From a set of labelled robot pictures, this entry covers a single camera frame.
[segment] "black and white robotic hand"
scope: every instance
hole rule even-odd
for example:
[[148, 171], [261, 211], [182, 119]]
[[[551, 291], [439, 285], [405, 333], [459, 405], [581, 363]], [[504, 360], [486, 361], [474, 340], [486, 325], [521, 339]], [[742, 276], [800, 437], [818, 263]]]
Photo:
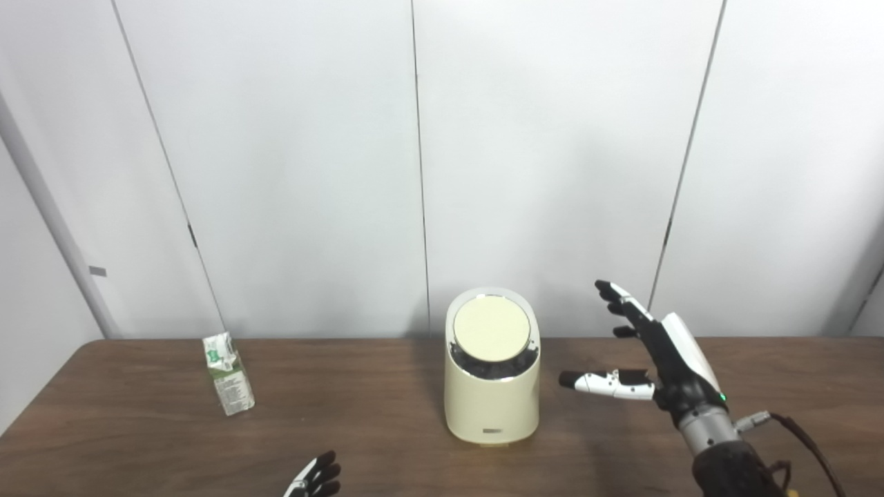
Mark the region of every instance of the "black and white robotic hand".
[[[602, 299], [613, 314], [630, 325], [614, 328], [618, 338], [638, 338], [657, 368], [657, 379], [647, 370], [611, 372], [564, 371], [562, 386], [590, 394], [622, 399], [654, 401], [672, 417], [694, 456], [694, 479], [704, 497], [783, 497], [789, 483], [790, 465], [778, 462], [767, 467], [741, 433], [767, 420], [777, 419], [817, 456], [832, 480], [835, 493], [843, 495], [841, 484], [810, 437], [789, 417], [761, 412], [732, 422], [712, 368], [688, 327], [674, 313], [662, 321], [653, 316], [632, 295], [608, 281], [596, 281]], [[774, 482], [773, 471], [785, 468], [783, 485]]]
[[334, 458], [334, 451], [330, 450], [310, 461], [282, 497], [327, 497], [338, 493], [340, 482], [335, 478], [340, 474], [340, 465], [334, 463]]

